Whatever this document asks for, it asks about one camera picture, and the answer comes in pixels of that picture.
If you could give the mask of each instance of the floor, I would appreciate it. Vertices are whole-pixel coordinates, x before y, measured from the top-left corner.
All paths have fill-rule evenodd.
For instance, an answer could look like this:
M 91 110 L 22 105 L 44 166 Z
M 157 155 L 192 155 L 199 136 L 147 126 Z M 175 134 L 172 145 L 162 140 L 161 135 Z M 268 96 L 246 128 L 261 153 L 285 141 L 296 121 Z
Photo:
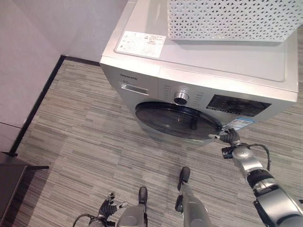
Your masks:
M 271 173 L 303 198 L 303 29 L 299 45 L 298 103 L 240 134 L 243 142 L 269 147 Z M 181 227 L 174 205 L 182 166 L 191 168 L 189 183 L 214 227 L 263 226 L 251 189 L 232 160 L 222 158 L 222 147 L 217 142 L 198 147 L 150 139 L 100 67 L 65 61 L 18 148 L 19 158 L 50 169 L 37 171 L 30 185 L 23 183 L 4 226 L 70 227 L 79 214 L 96 214 L 110 192 L 116 193 L 117 202 L 136 204 L 144 185 L 149 190 L 149 226 Z M 265 153 L 256 154 L 265 163 Z M 21 202 L 18 196 L 27 187 Z

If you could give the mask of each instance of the white plastic basket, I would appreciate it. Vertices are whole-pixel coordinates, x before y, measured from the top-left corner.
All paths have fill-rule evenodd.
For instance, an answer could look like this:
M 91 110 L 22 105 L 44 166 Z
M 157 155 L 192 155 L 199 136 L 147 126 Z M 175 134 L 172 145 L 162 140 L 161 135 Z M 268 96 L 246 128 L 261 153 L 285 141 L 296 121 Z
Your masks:
M 303 0 L 167 0 L 174 40 L 282 42 L 303 23 Z

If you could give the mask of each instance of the white wall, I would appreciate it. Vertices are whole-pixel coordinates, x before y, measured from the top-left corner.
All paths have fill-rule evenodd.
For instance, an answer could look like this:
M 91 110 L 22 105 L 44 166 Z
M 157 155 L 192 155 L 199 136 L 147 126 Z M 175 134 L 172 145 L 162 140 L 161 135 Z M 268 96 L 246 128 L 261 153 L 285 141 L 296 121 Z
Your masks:
M 126 3 L 0 0 L 0 151 L 12 145 L 60 54 L 99 61 Z
M 13 0 L 61 54 L 99 61 L 127 0 Z

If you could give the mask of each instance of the warning label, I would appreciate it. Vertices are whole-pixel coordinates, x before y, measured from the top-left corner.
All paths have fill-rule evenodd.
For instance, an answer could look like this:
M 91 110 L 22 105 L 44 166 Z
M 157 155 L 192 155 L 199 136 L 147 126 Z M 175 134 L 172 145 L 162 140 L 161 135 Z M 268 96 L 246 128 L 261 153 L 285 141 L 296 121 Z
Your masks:
M 249 118 L 238 117 L 232 122 L 228 123 L 227 126 L 233 127 L 235 130 L 246 127 L 249 124 L 253 124 L 255 121 Z
M 124 31 L 117 52 L 159 58 L 166 36 Z

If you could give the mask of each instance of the silver washing machine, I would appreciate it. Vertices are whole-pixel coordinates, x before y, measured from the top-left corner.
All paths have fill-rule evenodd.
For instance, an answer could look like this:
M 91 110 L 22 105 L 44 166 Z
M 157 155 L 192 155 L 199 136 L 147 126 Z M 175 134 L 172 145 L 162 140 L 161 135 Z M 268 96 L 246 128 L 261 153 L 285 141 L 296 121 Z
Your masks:
M 283 43 L 173 41 L 162 0 L 130 0 L 101 67 L 140 126 L 160 140 L 206 144 L 289 108 L 298 95 L 297 35 Z

